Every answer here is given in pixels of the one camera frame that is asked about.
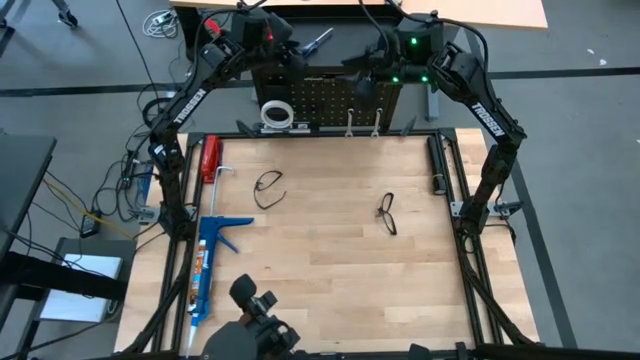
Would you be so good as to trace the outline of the white flat box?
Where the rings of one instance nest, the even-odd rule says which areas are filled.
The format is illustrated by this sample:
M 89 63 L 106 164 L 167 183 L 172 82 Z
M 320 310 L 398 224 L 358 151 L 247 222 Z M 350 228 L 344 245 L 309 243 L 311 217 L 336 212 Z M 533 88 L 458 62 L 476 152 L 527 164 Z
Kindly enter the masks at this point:
M 69 253 L 64 264 L 74 270 L 116 278 L 120 274 L 123 260 L 118 257 L 80 255 Z M 39 315 L 40 320 L 98 323 L 113 315 L 119 302 L 51 290 Z

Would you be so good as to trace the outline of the black handheld device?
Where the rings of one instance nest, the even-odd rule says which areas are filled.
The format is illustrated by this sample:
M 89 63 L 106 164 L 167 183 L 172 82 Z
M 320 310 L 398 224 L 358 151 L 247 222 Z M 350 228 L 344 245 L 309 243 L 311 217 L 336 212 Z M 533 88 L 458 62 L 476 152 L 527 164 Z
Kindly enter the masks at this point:
M 238 277 L 229 290 L 242 311 L 239 323 L 255 342 L 256 360 L 292 360 L 300 336 L 289 324 L 269 314 L 277 303 L 276 296 L 271 291 L 262 296 L 256 292 L 257 286 L 248 274 Z

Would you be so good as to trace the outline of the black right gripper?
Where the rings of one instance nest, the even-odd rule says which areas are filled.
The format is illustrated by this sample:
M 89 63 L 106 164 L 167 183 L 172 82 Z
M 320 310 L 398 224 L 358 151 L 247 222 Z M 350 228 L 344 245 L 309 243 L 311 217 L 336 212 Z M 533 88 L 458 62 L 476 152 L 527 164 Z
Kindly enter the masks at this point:
M 405 60 L 401 36 L 397 29 L 387 29 L 378 40 L 361 54 L 348 57 L 342 65 L 352 68 L 370 68 L 375 75 L 404 75 Z

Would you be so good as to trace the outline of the black safety glasses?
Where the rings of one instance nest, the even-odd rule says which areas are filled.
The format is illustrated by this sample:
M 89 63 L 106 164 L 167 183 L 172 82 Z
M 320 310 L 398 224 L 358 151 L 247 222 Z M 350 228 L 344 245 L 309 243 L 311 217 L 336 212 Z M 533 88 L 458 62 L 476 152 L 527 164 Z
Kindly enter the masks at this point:
M 271 182 L 269 182 L 268 184 L 265 183 L 265 180 L 268 176 L 273 175 L 273 179 Z M 257 207 L 261 210 L 268 210 L 270 208 L 272 208 L 273 206 L 275 206 L 276 204 L 280 203 L 287 195 L 287 192 L 284 191 L 282 193 L 282 195 L 275 201 L 269 203 L 269 204 L 263 204 L 260 202 L 260 200 L 258 199 L 258 193 L 265 191 L 267 189 L 269 189 L 270 187 L 272 187 L 276 182 L 278 182 L 281 178 L 283 177 L 283 173 L 279 170 L 269 170 L 264 172 L 263 174 L 261 174 L 258 179 L 255 181 L 254 183 L 254 187 L 252 190 L 252 195 L 253 195 L 253 200 L 255 202 L 255 204 L 257 205 Z
M 381 218 L 387 231 L 390 235 L 395 236 L 397 234 L 397 227 L 395 220 L 390 212 L 395 195 L 391 192 L 387 192 L 381 199 L 378 206 L 376 216 Z

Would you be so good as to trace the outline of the light wooden desk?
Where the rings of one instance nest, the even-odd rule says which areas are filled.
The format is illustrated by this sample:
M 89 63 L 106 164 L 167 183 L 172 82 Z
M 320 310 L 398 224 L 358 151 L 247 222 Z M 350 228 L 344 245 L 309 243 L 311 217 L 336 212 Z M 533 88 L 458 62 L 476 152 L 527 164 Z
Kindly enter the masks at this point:
M 168 0 L 172 6 L 234 6 L 240 0 Z M 362 0 L 365 5 L 388 5 L 385 0 Z M 477 25 L 546 29 L 547 18 L 542 0 L 393 0 L 406 13 L 429 13 Z M 269 6 L 347 6 L 358 0 L 266 0 Z

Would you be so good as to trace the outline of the blue caulking gun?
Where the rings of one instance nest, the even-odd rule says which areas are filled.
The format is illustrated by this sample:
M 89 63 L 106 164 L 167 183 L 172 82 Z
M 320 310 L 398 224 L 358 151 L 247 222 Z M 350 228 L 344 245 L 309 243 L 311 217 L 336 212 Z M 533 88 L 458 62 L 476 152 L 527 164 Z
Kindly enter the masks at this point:
M 222 243 L 233 252 L 239 252 L 231 242 L 224 238 L 220 230 L 225 227 L 249 225 L 253 221 L 253 218 L 225 216 L 204 216 L 200 220 L 196 264 L 194 265 L 192 275 L 191 288 L 189 291 L 189 306 L 187 310 L 191 316 L 191 320 L 186 357 L 191 355 L 191 348 L 197 328 L 201 322 L 207 319 L 210 313 L 210 293 L 213 282 L 214 258 L 217 244 Z

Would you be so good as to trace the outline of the black side desk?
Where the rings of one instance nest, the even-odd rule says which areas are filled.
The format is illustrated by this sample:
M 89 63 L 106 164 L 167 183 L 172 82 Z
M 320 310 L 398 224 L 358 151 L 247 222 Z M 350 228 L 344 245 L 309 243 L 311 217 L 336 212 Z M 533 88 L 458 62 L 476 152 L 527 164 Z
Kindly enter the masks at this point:
M 56 144 L 52 136 L 0 135 L 0 262 L 14 242 Z

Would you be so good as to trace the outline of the silver hex key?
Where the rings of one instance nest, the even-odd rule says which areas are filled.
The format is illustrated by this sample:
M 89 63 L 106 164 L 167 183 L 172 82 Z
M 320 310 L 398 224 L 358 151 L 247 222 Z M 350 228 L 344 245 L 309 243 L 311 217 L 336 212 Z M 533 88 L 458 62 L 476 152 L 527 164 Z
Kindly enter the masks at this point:
M 214 173 L 213 189 L 212 189 L 211 202 L 210 202 L 210 207 L 209 207 L 209 215 L 210 216 L 214 215 L 215 202 L 216 202 L 216 199 L 217 199 L 219 181 L 220 181 L 221 174 L 223 172 L 230 172 L 231 174 L 234 174 L 235 170 L 232 167 L 223 166 L 223 165 L 220 165 L 220 166 L 218 166 L 216 168 L 216 171 Z

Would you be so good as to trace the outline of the white tape roll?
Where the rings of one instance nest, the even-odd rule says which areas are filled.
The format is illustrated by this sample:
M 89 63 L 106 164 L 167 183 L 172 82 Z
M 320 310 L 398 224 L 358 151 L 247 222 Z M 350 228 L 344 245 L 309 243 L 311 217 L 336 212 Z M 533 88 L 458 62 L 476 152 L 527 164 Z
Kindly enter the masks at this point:
M 268 115 L 268 111 L 272 109 L 280 109 L 286 113 L 286 117 L 283 120 L 275 120 Z M 262 123 L 267 127 L 273 129 L 285 129 L 290 127 L 294 121 L 294 110 L 291 105 L 280 100 L 270 100 L 266 102 L 260 111 L 260 118 Z

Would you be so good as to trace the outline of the black power adapter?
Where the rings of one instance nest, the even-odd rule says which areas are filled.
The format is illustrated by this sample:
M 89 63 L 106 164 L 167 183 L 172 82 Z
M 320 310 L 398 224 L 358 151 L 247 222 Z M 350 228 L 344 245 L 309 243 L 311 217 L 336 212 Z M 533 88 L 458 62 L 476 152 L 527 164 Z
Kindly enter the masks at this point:
M 88 238 L 96 235 L 100 230 L 99 219 L 102 218 L 102 212 L 98 209 L 92 209 L 88 215 L 82 217 L 79 236 Z

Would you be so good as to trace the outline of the blue handled screwdriver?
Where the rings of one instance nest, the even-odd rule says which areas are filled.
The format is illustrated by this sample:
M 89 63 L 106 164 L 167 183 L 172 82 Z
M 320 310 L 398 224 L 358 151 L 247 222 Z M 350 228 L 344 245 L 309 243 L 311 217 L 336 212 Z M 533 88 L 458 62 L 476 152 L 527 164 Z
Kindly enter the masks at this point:
M 326 31 L 324 31 L 319 37 L 317 37 L 315 40 L 311 41 L 310 43 L 306 44 L 305 46 L 303 46 L 301 48 L 301 54 L 304 58 L 309 58 L 311 57 L 314 53 L 317 52 L 317 50 L 319 49 L 319 47 L 321 45 L 323 45 L 324 43 L 326 43 L 333 35 L 333 28 L 329 28 Z

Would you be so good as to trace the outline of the black flashlight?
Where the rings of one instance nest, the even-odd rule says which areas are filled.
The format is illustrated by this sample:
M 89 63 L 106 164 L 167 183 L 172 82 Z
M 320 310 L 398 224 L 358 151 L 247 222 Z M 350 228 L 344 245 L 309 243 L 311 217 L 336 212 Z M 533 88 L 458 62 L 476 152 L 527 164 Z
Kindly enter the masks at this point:
M 447 186 L 444 178 L 444 170 L 439 156 L 439 147 L 434 136 L 429 136 L 426 140 L 428 157 L 432 167 L 432 185 L 435 195 L 445 195 Z

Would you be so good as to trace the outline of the red hand tool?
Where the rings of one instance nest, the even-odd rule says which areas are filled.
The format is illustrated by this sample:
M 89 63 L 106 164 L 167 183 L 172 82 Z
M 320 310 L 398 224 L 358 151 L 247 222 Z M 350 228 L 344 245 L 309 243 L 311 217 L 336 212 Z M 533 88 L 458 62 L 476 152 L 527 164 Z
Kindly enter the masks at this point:
M 215 172 L 220 165 L 222 153 L 222 140 L 217 135 L 207 135 L 201 153 L 200 175 L 202 182 L 213 184 Z

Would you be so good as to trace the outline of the black power strip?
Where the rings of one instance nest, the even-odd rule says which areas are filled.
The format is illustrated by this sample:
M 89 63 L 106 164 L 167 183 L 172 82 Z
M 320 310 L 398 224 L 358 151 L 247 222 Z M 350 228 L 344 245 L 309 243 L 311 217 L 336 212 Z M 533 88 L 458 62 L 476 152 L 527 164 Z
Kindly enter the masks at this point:
M 121 170 L 121 185 L 124 189 L 131 187 L 135 167 L 139 163 L 137 159 L 138 152 L 134 150 L 128 150 L 124 160 L 124 167 Z

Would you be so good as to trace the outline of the black pegboard tool cart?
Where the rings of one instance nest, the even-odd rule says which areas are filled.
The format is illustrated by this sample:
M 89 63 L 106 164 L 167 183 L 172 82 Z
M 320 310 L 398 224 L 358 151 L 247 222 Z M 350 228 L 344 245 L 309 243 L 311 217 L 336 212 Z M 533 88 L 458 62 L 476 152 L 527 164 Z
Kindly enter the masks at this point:
M 378 40 L 378 31 L 359 5 L 273 6 L 271 9 L 293 25 L 293 39 L 301 47 L 327 29 L 334 29 L 332 37 L 306 59 L 305 75 L 343 73 L 352 78 L 357 71 L 343 66 L 342 61 L 362 53 L 367 45 Z M 400 86 L 378 83 L 374 98 L 358 101 L 350 80 L 333 83 L 304 82 L 303 79 L 295 81 L 282 66 L 253 71 L 251 76 L 260 110 L 270 100 L 284 101 L 294 110 L 293 123 L 310 124 L 309 134 L 329 128 L 341 128 L 345 134 L 349 108 L 354 109 L 353 135 L 361 129 L 372 132 L 375 110 L 379 107 L 383 109 L 379 130 L 379 134 L 382 134 L 391 126 L 401 90 Z M 280 109 L 269 110 L 268 115 L 275 120 L 286 117 L 286 113 Z M 260 119 L 255 125 L 255 131 L 259 134 L 261 124 Z

